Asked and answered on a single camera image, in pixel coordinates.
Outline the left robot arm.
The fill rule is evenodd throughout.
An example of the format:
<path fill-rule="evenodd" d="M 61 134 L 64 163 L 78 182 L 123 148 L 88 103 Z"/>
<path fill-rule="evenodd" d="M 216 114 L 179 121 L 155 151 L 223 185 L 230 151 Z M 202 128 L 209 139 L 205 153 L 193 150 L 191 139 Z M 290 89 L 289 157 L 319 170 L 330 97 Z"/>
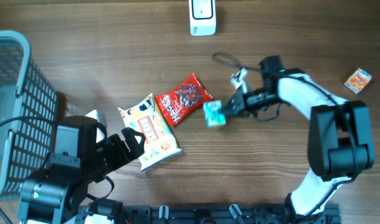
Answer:
<path fill-rule="evenodd" d="M 78 212 L 91 183 L 110 181 L 109 173 L 144 153 L 146 137 L 132 128 L 97 141 L 106 127 L 94 118 L 68 116 L 57 124 L 55 149 L 20 187 L 18 218 L 22 223 L 65 223 Z"/>

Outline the white yellow wet wipes pack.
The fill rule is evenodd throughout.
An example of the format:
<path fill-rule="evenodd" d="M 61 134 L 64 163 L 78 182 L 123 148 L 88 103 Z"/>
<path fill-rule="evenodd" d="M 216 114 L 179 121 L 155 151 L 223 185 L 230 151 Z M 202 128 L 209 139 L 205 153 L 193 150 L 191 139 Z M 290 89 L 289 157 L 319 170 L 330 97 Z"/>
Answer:
<path fill-rule="evenodd" d="M 161 115 L 153 94 L 129 109 L 119 107 L 118 111 L 125 127 L 141 132 L 146 138 L 144 154 L 139 157 L 141 171 L 182 152 Z"/>

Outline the teal tissue pack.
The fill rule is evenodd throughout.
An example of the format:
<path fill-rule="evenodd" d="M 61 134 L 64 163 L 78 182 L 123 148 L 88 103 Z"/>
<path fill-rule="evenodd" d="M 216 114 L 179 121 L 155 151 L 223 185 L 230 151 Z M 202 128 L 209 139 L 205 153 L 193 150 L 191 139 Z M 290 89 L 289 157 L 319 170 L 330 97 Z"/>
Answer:
<path fill-rule="evenodd" d="M 226 124 L 226 117 L 221 112 L 221 109 L 221 100 L 208 101 L 203 104 L 203 112 L 208 128 L 217 128 Z"/>

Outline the orange tissue pack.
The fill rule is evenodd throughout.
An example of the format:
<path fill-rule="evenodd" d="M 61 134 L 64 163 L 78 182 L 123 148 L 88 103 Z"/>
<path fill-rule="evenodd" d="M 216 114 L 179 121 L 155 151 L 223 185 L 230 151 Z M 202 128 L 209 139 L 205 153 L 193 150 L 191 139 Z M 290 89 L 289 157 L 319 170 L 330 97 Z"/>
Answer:
<path fill-rule="evenodd" d="M 345 82 L 344 85 L 349 88 L 353 93 L 358 94 L 366 85 L 373 79 L 373 77 L 365 72 L 363 69 L 358 68 Z"/>

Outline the red candy bag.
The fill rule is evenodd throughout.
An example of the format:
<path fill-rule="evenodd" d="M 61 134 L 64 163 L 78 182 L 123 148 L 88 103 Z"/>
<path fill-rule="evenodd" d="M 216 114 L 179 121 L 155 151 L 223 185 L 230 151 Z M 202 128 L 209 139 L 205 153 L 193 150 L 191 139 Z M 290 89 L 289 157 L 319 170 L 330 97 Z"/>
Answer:
<path fill-rule="evenodd" d="M 193 110 L 212 99 L 213 97 L 193 73 L 169 93 L 156 96 L 155 102 L 166 122 L 170 126 L 175 126 Z"/>

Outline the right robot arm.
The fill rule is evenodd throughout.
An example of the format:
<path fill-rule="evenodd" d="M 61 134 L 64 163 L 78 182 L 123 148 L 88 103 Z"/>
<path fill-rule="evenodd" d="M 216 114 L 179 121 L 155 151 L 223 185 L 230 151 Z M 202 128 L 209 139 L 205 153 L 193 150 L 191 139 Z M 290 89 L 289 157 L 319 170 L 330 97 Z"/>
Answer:
<path fill-rule="evenodd" d="M 299 68 L 284 68 L 278 55 L 259 62 L 255 71 L 261 74 L 263 86 L 250 90 L 246 75 L 251 67 L 230 54 L 222 57 L 224 65 L 239 69 L 231 76 L 236 92 L 221 110 L 225 116 L 257 118 L 272 105 L 287 104 L 308 119 L 310 168 L 299 187 L 287 195 L 278 217 L 282 223 L 317 221 L 333 194 L 374 164 L 368 106 L 330 93 Z"/>

